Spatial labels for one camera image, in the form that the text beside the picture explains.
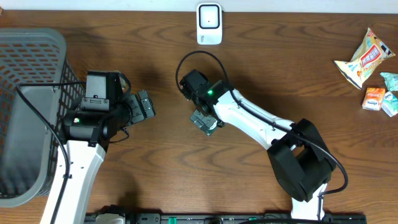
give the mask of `snack package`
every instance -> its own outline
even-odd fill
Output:
[[[383,88],[368,88],[366,90],[365,99],[362,103],[362,108],[366,110],[379,111],[381,109],[385,93],[386,90]]]
[[[398,74],[382,72],[380,75],[384,77],[384,83],[389,91],[398,91]]]
[[[381,108],[392,117],[398,113],[398,99],[390,91],[384,95]]]
[[[371,76],[376,67],[383,60],[393,56],[395,54],[368,28],[368,33],[351,61],[335,61],[335,65],[350,83],[362,90],[362,84]]]

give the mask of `small white box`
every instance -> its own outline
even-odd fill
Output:
[[[220,44],[223,38],[221,6],[201,3],[197,7],[197,41],[201,45]]]

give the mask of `wood grain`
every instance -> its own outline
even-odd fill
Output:
[[[89,212],[110,204],[165,213],[290,209],[260,145],[232,126],[209,138],[190,122],[193,103],[178,92],[174,74],[186,53],[201,49],[222,60],[234,86],[253,103],[317,126],[349,175],[347,190],[326,197],[327,210],[361,212],[369,223],[398,222],[398,118],[362,110],[364,92],[332,62],[349,60],[368,27],[397,53],[397,16],[225,13],[217,46],[196,43],[190,12],[5,11],[0,26],[57,29],[82,80],[91,69],[119,70],[133,91],[146,89],[154,102],[157,116],[109,147]],[[383,62],[365,85],[384,86],[379,73],[398,72],[397,60]],[[223,78],[209,57],[187,59],[180,74],[193,68]],[[329,189],[342,182],[337,170]],[[38,223],[46,199],[0,209],[1,223]]]

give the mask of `black bracket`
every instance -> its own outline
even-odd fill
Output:
[[[152,104],[152,100],[149,99],[146,90],[139,91],[137,95],[130,95],[124,100],[124,103],[129,105],[132,110],[132,116],[130,117],[130,122],[128,122],[127,126],[131,126],[155,116],[154,105]]]
[[[308,120],[302,119],[292,127],[292,131],[329,152],[317,128]],[[293,145],[304,146],[304,150],[294,156]],[[285,135],[274,141],[267,150],[269,159],[279,185],[294,199],[309,202],[316,189],[329,182],[336,164],[325,153],[312,145],[300,142]]]

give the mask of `gray plastic basket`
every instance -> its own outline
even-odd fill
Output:
[[[57,144],[16,94],[23,83],[74,82],[65,39],[52,29],[0,29],[0,207],[15,207],[48,194],[57,165]],[[55,126],[80,85],[25,87],[26,98]]]

